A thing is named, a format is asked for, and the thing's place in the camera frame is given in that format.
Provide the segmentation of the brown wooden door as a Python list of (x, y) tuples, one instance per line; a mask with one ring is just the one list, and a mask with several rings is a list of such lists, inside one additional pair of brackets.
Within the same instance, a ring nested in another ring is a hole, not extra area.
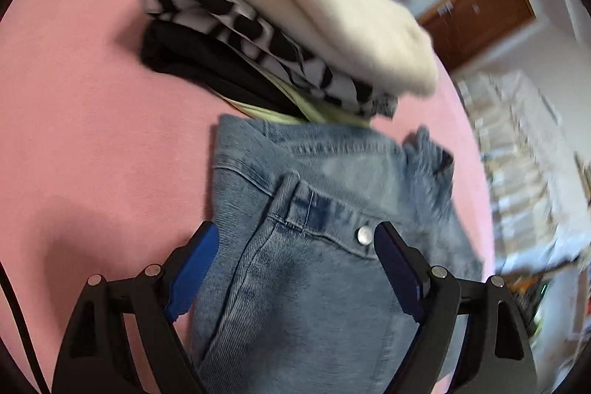
[(529, 0), (447, 0), (420, 24), (451, 72), (535, 19)]

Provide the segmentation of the yellow green folded garment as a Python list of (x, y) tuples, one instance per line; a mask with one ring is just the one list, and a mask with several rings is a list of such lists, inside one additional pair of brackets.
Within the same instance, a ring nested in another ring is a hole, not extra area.
[(259, 74), (245, 88), (228, 88), (228, 95), (215, 92), (240, 113), (253, 119), (283, 124), (342, 124), (370, 127), (370, 118), (353, 114), (328, 102), (310, 98), (273, 76)]

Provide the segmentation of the blue denim jacket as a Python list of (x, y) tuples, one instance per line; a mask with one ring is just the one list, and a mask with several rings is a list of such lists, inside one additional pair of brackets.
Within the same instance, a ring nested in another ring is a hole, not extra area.
[(217, 256), (191, 359), (211, 393), (381, 393), (415, 335), (374, 249), (388, 221), (429, 263), (480, 280), (452, 200), (454, 161), (426, 129), (225, 115), (213, 153)]

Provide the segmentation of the pink bed blanket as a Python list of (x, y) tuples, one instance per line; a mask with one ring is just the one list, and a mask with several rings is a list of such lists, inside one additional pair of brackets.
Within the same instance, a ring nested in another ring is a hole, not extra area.
[[(87, 276), (135, 274), (213, 216), (219, 120), (242, 118), (140, 63), (146, 20), (138, 0), (14, 0), (1, 22), (1, 260), (45, 369)], [(454, 208), (487, 277), (488, 195), (450, 78), (372, 130), (404, 143), (408, 116), (455, 157)]]

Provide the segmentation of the lace covered furniture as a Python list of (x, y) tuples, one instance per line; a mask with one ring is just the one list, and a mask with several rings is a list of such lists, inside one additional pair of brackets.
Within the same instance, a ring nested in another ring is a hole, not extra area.
[(588, 198), (549, 101), (521, 71), (475, 73), (456, 88), (485, 169), (496, 272), (588, 264)]

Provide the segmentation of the black white patterned folded garment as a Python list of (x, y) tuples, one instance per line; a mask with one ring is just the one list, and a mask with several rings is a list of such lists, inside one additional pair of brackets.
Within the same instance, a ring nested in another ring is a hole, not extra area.
[(372, 119), (394, 116), (397, 100), (356, 80), (291, 39), (245, 0), (142, 0), (145, 13), (224, 42), (252, 67), (301, 95)]

